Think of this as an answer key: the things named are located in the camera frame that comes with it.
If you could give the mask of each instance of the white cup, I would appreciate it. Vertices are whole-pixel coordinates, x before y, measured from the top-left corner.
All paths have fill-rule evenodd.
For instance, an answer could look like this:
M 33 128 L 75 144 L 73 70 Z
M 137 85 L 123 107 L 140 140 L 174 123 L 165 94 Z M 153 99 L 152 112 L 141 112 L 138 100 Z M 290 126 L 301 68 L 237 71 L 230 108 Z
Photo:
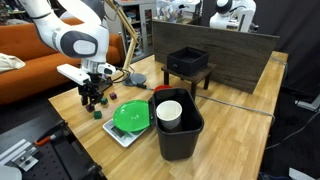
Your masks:
M 177 101 L 164 101 L 156 109 L 157 117 L 167 129 L 177 127 L 181 121 L 182 107 Z

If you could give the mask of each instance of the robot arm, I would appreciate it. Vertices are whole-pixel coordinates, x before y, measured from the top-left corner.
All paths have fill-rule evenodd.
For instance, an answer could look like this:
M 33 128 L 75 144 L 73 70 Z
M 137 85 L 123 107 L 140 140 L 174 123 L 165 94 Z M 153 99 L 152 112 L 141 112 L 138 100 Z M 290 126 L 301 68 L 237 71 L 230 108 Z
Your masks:
M 255 11 L 253 0 L 217 0 L 217 13 L 210 18 L 210 27 L 248 32 Z
M 33 20 L 43 43 L 71 58 L 81 58 L 80 69 L 68 64 L 58 66 L 57 69 L 61 74 L 79 84 L 82 104 L 86 105 L 87 98 L 90 98 L 90 107 L 87 110 L 94 110 L 94 104 L 103 97 L 103 93 L 99 92 L 98 76 L 113 75 L 116 71 L 114 66 L 106 63 L 109 47 L 108 29 L 101 26 L 100 19 L 100 22 L 96 19 L 91 22 L 86 20 L 83 24 L 74 26 L 65 24 L 55 15 L 46 0 L 19 1 Z M 76 8 L 83 5 L 80 0 L 74 0 L 73 3 L 80 3 L 79 6 L 74 4 Z

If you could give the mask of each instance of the black trash can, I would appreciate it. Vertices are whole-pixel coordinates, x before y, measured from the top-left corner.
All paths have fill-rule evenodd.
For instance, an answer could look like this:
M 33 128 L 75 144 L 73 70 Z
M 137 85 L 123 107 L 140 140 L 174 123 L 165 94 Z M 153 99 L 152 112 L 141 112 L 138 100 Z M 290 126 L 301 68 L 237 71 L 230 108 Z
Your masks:
M 157 118 L 157 106 L 167 100 L 177 101 L 182 106 L 178 131 L 167 131 Z M 149 100 L 149 111 L 151 124 L 156 126 L 158 131 L 162 157 L 168 161 L 191 157 L 197 144 L 198 135 L 203 129 L 204 121 L 190 93 L 183 88 L 159 90 Z

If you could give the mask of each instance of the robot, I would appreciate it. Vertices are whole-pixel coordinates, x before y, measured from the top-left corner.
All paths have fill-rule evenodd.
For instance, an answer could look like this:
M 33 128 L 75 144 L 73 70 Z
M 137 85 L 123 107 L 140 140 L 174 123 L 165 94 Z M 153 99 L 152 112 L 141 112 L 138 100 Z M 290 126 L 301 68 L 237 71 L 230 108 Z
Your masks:
M 240 32 L 256 31 L 258 26 L 252 24 L 256 11 L 253 0 L 217 0 L 216 12 L 210 18 L 210 27 Z
M 73 16 L 84 22 L 74 26 L 61 21 L 46 0 L 19 1 L 33 20 L 44 44 L 71 58 L 81 58 L 80 68 L 64 64 L 57 70 L 78 84 L 82 105 L 92 112 L 103 97 L 99 91 L 101 76 L 111 76 L 119 70 L 106 63 L 108 29 L 101 25 L 98 15 L 80 0 L 59 1 Z

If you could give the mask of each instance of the black bin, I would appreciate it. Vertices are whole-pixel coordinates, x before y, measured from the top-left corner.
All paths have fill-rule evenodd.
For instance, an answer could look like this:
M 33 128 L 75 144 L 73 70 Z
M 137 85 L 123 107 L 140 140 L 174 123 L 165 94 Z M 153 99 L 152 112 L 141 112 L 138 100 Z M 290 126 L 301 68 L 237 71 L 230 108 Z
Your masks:
M 191 76 L 207 67 L 209 53 L 185 47 L 167 56 L 167 68 L 185 76 Z
M 181 104 L 182 114 L 180 129 L 168 132 L 156 115 L 157 106 L 166 100 Z M 190 93 L 183 88 L 163 89 L 155 92 L 149 100 L 151 124 L 158 131 L 161 155 L 168 161 L 191 157 L 197 144 L 198 135 L 204 126 L 203 118 Z

